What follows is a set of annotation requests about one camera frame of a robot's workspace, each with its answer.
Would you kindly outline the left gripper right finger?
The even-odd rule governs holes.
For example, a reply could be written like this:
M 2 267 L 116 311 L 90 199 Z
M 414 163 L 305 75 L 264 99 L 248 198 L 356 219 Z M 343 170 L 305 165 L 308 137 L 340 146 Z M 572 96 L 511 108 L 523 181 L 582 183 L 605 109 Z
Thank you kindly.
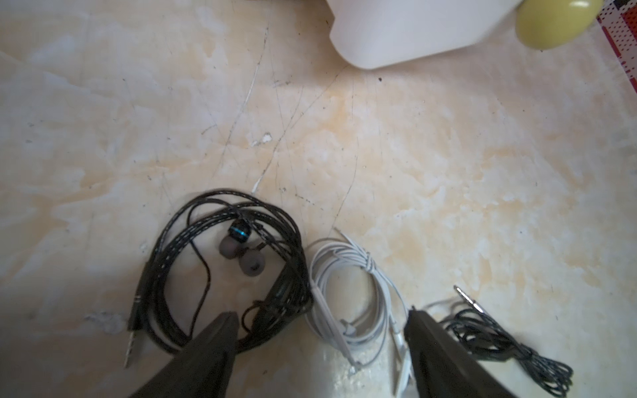
M 404 328 L 419 397 L 512 397 L 425 311 L 408 312 Z

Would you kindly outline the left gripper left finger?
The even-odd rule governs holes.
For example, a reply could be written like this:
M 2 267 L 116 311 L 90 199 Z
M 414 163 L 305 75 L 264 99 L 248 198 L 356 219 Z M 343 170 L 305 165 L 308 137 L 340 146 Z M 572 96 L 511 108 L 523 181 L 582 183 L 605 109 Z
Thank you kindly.
M 218 315 L 133 397 L 224 397 L 237 353 L 238 315 Z

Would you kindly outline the white earphones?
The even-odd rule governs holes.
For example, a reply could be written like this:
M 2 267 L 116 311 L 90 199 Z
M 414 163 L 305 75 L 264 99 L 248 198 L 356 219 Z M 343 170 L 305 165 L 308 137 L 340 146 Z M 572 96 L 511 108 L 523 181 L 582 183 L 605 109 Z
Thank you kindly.
M 340 352 L 352 374 L 373 367 L 393 347 L 393 396 L 404 396 L 412 369 L 403 335 L 407 305 L 398 287 L 369 250 L 341 231 L 308 250 L 315 301 L 306 315 L 310 330 Z

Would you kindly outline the black braided earphones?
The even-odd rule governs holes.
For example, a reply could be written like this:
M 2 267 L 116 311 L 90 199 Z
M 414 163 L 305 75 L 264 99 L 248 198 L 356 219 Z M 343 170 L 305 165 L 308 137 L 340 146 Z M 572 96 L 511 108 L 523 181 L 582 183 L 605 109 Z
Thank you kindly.
M 183 327 L 170 308 L 167 288 L 185 252 L 202 265 L 204 282 Z M 236 189 L 203 192 L 179 207 L 159 233 L 137 283 L 124 365 L 129 366 L 139 333 L 167 354 L 183 352 L 196 337 L 197 321 L 207 300 L 229 298 L 235 282 L 231 263 L 237 262 L 243 275 L 258 278 L 272 257 L 281 260 L 282 267 L 265 296 L 240 312 L 239 353 L 268 343 L 313 307 L 300 228 L 281 207 Z

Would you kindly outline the white drawer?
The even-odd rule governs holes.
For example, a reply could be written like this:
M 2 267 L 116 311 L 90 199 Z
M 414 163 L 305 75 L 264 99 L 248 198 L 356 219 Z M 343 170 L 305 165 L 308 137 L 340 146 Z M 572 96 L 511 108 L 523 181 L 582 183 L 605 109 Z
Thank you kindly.
M 375 70 L 473 46 L 508 22 L 534 50 L 572 41 L 595 21 L 602 1 L 330 1 L 330 40 L 348 64 Z

